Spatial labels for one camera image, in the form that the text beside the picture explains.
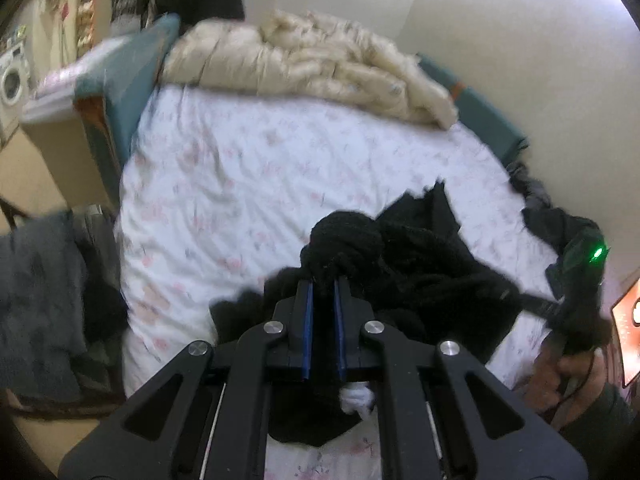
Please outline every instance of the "mattress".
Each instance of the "mattress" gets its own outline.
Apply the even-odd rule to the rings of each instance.
[[[336,209],[375,216],[438,178],[474,256],[550,297],[544,270],[556,255],[524,227],[522,197],[461,124],[441,132],[310,98],[165,86],[137,143],[116,228],[128,396],[192,340],[215,344],[209,303],[261,291],[275,271],[298,266],[319,219]],[[544,335],[541,320],[521,314],[489,370],[513,386]],[[267,480],[379,477],[375,416],[320,448],[268,441]]]

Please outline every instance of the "orange stripe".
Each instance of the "orange stripe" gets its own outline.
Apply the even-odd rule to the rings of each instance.
[[[463,82],[461,81],[456,82],[456,84],[453,85],[449,90],[449,93],[451,94],[451,98],[454,101],[457,101],[458,98],[460,97],[460,94],[462,94],[462,92],[465,91],[465,89],[466,89],[466,85]]]

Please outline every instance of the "silver bolt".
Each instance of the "silver bolt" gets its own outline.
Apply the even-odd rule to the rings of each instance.
[[[264,331],[267,334],[279,334],[284,330],[284,325],[279,321],[267,321],[264,324]]]
[[[193,356],[204,355],[209,350],[209,345],[204,341],[194,341],[189,345],[189,353]]]
[[[458,355],[460,353],[460,345],[455,341],[443,341],[440,343],[440,351],[444,355]]]
[[[364,330],[370,334],[379,334],[385,329],[385,324],[380,321],[367,321],[364,324]]]

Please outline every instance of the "triangular cutout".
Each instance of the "triangular cutout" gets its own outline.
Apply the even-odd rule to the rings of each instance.
[[[524,421],[477,375],[468,373],[466,385],[474,398],[487,436],[497,440],[524,427]]]
[[[158,440],[181,384],[182,375],[171,377],[124,422],[124,429],[147,440]]]

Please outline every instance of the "white floral bedsheet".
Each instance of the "white floral bedsheet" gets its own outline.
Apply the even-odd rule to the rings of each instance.
[[[215,343],[209,303],[299,265],[319,219],[338,208],[375,216],[438,178],[472,253],[523,290],[549,294],[544,269],[555,254],[524,227],[522,197],[461,124],[443,133],[309,98],[156,91],[122,175],[116,228],[130,306],[127,395],[192,340]],[[540,320],[522,314],[488,367],[513,385],[542,336]],[[379,458],[373,418],[320,449],[270,440],[265,478],[377,479]]]

